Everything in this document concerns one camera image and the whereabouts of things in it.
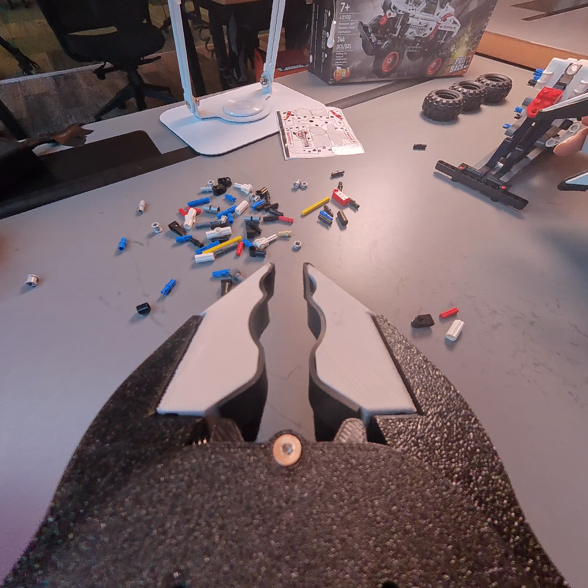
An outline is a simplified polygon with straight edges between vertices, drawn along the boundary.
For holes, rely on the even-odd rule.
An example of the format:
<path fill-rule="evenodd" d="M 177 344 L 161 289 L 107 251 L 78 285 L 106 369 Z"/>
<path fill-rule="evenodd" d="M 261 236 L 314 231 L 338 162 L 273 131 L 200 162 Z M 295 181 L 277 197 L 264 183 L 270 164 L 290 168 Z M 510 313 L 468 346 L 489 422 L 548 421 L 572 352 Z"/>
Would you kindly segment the pile of small toy pieces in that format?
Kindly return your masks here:
<path fill-rule="evenodd" d="M 297 254 L 301 262 L 314 266 L 334 266 L 353 249 L 349 225 L 341 224 L 341 205 L 332 192 L 347 184 L 345 193 L 353 201 L 350 164 L 331 159 L 305 159 L 261 167 L 232 167 L 221 179 L 236 180 L 222 195 L 197 194 L 202 174 L 179 166 L 170 173 L 161 189 L 149 200 L 157 220 L 157 233 L 142 249 L 141 268 L 145 284 L 155 287 L 175 279 L 187 282 L 189 271 L 202 267 L 211 279 L 229 279 L 228 259 L 261 263 L 266 258 L 276 264 Z M 155 209 L 162 205 L 163 212 Z M 278 234 L 264 251 L 254 246 L 259 236 Z"/>

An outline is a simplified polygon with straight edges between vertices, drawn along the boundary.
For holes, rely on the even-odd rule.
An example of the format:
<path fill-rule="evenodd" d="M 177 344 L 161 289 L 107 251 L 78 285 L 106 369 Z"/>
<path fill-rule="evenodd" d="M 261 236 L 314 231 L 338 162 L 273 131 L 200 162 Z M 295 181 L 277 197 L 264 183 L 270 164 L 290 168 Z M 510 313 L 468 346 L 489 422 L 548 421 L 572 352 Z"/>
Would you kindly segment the white black toy truck model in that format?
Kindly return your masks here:
<path fill-rule="evenodd" d="M 528 82 L 536 90 L 515 108 L 514 122 L 505 124 L 503 142 L 487 160 L 474 167 L 439 160 L 436 171 L 453 182 L 516 210 L 528 200 L 511 191 L 511 179 L 542 153 L 554 152 L 574 136 L 587 116 L 587 60 L 553 58 Z"/>

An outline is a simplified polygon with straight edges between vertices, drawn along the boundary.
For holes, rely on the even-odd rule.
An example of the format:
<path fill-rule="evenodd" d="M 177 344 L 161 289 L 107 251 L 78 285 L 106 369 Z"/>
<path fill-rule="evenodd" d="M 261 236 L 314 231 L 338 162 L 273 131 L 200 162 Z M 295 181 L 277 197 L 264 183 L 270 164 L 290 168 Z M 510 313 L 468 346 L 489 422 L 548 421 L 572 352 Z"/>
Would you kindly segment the black toy tyre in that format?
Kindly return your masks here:
<path fill-rule="evenodd" d="M 486 88 L 483 103 L 486 105 L 498 104 L 510 93 L 513 82 L 510 77 L 499 73 L 486 73 L 478 76 L 476 82 Z"/>
<path fill-rule="evenodd" d="M 450 122 L 458 118 L 465 104 L 461 92 L 438 89 L 428 93 L 422 104 L 423 116 L 431 121 Z"/>
<path fill-rule="evenodd" d="M 488 93 L 488 88 L 485 84 L 471 80 L 454 83 L 450 86 L 450 89 L 459 92 L 463 98 L 461 113 L 479 109 L 484 104 Z"/>

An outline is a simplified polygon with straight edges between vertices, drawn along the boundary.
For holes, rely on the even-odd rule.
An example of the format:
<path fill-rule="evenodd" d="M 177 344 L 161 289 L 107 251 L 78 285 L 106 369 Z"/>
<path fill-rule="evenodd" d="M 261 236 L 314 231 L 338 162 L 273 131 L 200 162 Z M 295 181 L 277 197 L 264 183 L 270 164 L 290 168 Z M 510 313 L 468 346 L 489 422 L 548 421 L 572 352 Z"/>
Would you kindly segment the wood-edged table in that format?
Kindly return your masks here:
<path fill-rule="evenodd" d="M 497 1 L 476 53 L 530 70 L 587 58 L 587 1 Z"/>

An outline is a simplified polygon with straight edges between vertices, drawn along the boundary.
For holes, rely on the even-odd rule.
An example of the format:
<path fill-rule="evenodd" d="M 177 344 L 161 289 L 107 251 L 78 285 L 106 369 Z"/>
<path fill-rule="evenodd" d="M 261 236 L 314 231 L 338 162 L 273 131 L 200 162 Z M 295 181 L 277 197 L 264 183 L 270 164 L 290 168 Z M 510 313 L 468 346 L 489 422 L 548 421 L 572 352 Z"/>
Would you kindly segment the sticker sheet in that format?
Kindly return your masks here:
<path fill-rule="evenodd" d="M 277 122 L 286 160 L 356 155 L 364 152 L 336 107 L 277 111 Z"/>

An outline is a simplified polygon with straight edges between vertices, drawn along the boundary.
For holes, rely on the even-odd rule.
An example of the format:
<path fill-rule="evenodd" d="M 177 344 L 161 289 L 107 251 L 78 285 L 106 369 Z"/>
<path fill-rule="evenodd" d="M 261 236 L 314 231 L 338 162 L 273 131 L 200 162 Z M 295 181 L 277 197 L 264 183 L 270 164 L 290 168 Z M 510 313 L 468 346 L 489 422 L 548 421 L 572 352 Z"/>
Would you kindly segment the grey desk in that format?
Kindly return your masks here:
<path fill-rule="evenodd" d="M 564 577 L 587 587 L 587 194 L 559 181 L 584 158 L 549 158 L 517 177 L 522 212 L 435 173 L 437 160 L 476 165 L 530 94 L 530 72 L 475 57 L 467 78 L 501 72 L 507 101 L 437 125 L 422 118 L 426 84 L 367 100 L 378 85 L 332 87 L 310 74 L 283 84 L 342 102 L 364 154 L 349 163 L 351 193 L 336 189 L 353 249 L 315 266 L 384 315 L 458 388 L 485 427 L 526 518 Z M 425 151 L 414 151 L 425 143 Z M 218 158 L 172 166 L 202 174 L 280 165 L 277 136 Z M 151 291 L 142 249 L 157 220 L 149 200 L 168 166 L 1 221 L 1 579 L 43 519 L 72 452 L 100 408 L 191 315 L 219 297 L 197 267 L 168 296 Z M 136 213 L 139 201 L 145 212 Z M 117 253 L 121 238 L 128 241 Z M 284 429 L 314 437 L 307 396 L 307 327 L 300 257 L 276 264 L 262 345 L 269 394 L 258 439 Z M 151 305 L 140 316 L 136 306 Z M 459 313 L 441 320 L 439 313 Z M 431 328 L 410 322 L 430 313 Z M 445 339 L 453 320 L 465 326 Z"/>

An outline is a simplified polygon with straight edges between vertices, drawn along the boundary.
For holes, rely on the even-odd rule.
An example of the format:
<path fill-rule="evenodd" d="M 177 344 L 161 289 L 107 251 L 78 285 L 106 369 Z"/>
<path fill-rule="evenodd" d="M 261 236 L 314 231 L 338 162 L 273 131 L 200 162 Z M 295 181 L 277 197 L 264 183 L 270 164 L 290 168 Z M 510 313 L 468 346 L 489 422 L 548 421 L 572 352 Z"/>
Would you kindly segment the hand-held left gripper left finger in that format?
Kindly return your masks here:
<path fill-rule="evenodd" d="M 268 394 L 261 334 L 275 265 L 265 264 L 197 315 L 198 327 L 165 387 L 157 414 L 225 417 L 239 428 L 259 428 Z"/>

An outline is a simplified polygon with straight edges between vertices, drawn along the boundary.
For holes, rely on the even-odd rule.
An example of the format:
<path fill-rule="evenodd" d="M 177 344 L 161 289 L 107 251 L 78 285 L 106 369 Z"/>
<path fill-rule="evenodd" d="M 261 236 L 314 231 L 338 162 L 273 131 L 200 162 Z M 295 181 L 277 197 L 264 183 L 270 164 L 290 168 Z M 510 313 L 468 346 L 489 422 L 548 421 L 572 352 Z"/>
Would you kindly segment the toy truck set box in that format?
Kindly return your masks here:
<path fill-rule="evenodd" d="M 466 74 L 496 1 L 314 1 L 308 70 L 330 85 Z"/>

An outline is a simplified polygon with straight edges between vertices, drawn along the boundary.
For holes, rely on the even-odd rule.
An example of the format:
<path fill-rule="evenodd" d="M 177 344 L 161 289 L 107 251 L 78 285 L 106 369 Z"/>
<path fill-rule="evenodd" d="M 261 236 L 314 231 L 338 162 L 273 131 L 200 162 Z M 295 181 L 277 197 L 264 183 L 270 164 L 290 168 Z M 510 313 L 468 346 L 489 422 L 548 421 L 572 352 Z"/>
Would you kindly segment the black office chair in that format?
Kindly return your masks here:
<path fill-rule="evenodd" d="M 96 115 L 124 109 L 134 99 L 139 111 L 145 98 L 175 102 L 167 86 L 147 84 L 138 68 L 159 60 L 152 57 L 165 45 L 164 34 L 151 21 L 148 1 L 38 1 L 38 5 L 65 53 L 77 62 L 102 62 L 94 74 L 104 80 L 109 72 L 123 71 L 128 84 Z"/>

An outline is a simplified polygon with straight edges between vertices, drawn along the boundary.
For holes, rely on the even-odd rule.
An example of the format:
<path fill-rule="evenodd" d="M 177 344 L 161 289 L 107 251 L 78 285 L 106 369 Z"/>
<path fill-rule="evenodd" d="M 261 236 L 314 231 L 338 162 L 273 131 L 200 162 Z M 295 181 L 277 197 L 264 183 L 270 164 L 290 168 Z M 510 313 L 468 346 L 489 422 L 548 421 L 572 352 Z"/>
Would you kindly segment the black desk pad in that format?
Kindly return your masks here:
<path fill-rule="evenodd" d="M 39 172 L 15 187 L 1 177 L 1 219 L 193 158 L 189 148 L 160 153 L 147 132 L 133 131 L 39 157 Z"/>

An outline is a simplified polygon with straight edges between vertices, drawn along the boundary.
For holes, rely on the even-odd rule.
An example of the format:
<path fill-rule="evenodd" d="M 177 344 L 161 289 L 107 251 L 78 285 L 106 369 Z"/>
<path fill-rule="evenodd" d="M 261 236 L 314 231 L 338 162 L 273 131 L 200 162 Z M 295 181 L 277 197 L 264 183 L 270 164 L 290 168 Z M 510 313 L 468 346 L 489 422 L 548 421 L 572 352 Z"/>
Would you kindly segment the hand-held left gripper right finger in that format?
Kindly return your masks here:
<path fill-rule="evenodd" d="M 308 326 L 316 342 L 309 364 L 315 428 L 348 418 L 418 411 L 411 386 L 376 326 L 375 315 L 311 264 L 303 267 Z"/>

